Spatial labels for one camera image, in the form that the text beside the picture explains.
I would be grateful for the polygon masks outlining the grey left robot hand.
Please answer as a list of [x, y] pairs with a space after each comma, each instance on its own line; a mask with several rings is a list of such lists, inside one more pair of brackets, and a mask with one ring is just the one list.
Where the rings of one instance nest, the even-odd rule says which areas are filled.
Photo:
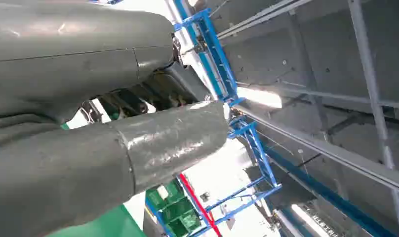
[[164, 16], [88, 1], [0, 0], [0, 237], [92, 222], [218, 151], [219, 101], [63, 129], [88, 99], [174, 65]]

